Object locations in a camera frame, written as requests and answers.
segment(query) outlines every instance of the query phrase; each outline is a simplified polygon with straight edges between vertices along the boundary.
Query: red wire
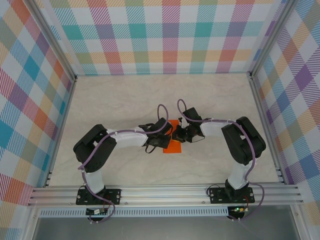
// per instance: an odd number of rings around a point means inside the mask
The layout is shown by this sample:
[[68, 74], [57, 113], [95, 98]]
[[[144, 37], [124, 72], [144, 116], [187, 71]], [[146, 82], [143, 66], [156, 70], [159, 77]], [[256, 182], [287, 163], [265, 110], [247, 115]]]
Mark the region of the red wire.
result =
[[248, 208], [248, 207], [249, 207], [249, 199], [248, 199], [247, 196], [245, 196], [245, 195], [244, 195], [244, 198], [245, 198], [245, 200], [246, 200], [246, 208]]

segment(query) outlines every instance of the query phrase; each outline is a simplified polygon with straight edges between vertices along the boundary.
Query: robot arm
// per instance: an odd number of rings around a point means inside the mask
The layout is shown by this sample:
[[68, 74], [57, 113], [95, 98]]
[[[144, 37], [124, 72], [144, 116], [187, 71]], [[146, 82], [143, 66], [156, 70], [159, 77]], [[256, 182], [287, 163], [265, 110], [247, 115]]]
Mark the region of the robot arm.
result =
[[[161, 131], [148, 134], [148, 132], [160, 129], [165, 122], [166, 120], [164, 118], [160, 118], [155, 124], [149, 123], [139, 125], [138, 127], [133, 128], [132, 132], [120, 132], [107, 137], [97, 149], [90, 162], [84, 167], [86, 182], [93, 193], [96, 194], [105, 187], [101, 168], [106, 163], [113, 150], [131, 146], [146, 147], [146, 152], [148, 146], [166, 149], [171, 139], [170, 135], [167, 134], [167, 132], [172, 129], [172, 125], [169, 122]], [[95, 125], [73, 147], [77, 160], [83, 164], [93, 152], [97, 143], [104, 136], [112, 132], [116, 132], [116, 130], [106, 129], [102, 124]]]
[[[187, 109], [183, 115], [188, 119], [202, 120], [194, 107]], [[228, 122], [211, 122], [211, 118], [206, 118], [205, 122], [189, 121], [185, 117], [179, 118], [180, 125], [172, 133], [172, 139], [181, 143], [192, 143], [193, 137], [201, 136], [224, 136], [233, 159], [231, 175], [225, 181], [225, 193], [230, 200], [242, 196], [245, 188], [248, 187], [246, 175], [253, 164], [253, 156], [248, 140], [243, 136], [239, 128]], [[253, 145], [255, 157], [259, 158], [266, 149], [266, 143], [260, 136], [256, 128], [247, 117], [241, 117], [235, 121], [246, 132]]]

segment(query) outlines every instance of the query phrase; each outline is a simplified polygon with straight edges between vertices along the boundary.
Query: plaid backdrop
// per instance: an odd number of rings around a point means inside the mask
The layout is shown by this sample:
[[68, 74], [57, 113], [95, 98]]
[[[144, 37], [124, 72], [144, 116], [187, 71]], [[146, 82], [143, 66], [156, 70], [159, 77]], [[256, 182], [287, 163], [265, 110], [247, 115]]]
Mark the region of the plaid backdrop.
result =
[[299, 1], [256, 77], [285, 173], [320, 236], [319, 0]]
[[18, 238], [72, 82], [22, 0], [0, 0], [0, 240]]
[[278, 18], [280, 17], [285, 5], [286, 5], [286, 2], [287, 0], [281, 0], [281, 3], [278, 7], [278, 9], [276, 10], [276, 13], [274, 14], [273, 18], [272, 18], [272, 21], [267, 29], [267, 31], [265, 32], [264, 36], [263, 36], [263, 39], [259, 45], [259, 48], [258, 50], [256, 51], [255, 55], [254, 55], [254, 58], [253, 58], [253, 61], [250, 65], [250, 68], [249, 68], [249, 71], [251, 72], [253, 67], [255, 66], [259, 56], [260, 56], [260, 53], [262, 51], [262, 49], [265, 47], [266, 43], [268, 42], [269, 40], [269, 36], [271, 34], [271, 32], [273, 31], [274, 27], [276, 26], [276, 22], [278, 20]]
[[247, 72], [279, 2], [37, 0], [71, 65], [86, 75]]

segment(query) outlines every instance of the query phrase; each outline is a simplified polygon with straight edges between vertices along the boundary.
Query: perforated metal strip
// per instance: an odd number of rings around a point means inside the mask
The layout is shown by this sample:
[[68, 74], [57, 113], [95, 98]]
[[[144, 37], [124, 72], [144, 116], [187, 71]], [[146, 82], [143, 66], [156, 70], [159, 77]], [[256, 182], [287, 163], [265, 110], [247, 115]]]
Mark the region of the perforated metal strip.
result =
[[[205, 207], [117, 207], [113, 217], [209, 217], [227, 216], [226, 206]], [[40, 218], [86, 218], [85, 208], [43, 208]]]

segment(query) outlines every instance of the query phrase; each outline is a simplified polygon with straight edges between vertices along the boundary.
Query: black bracket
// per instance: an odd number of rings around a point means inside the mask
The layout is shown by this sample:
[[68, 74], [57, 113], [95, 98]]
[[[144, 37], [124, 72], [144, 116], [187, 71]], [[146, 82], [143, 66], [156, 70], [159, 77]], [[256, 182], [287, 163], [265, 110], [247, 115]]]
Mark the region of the black bracket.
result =
[[208, 194], [211, 204], [253, 204], [255, 202], [254, 192], [251, 187], [246, 187], [241, 196], [232, 200], [227, 195], [225, 187], [210, 187]]
[[[97, 193], [99, 197], [113, 202], [114, 205], [119, 205], [121, 200], [121, 189], [102, 189]], [[76, 205], [104, 205], [104, 201], [93, 196], [87, 188], [81, 187], [76, 196]]]

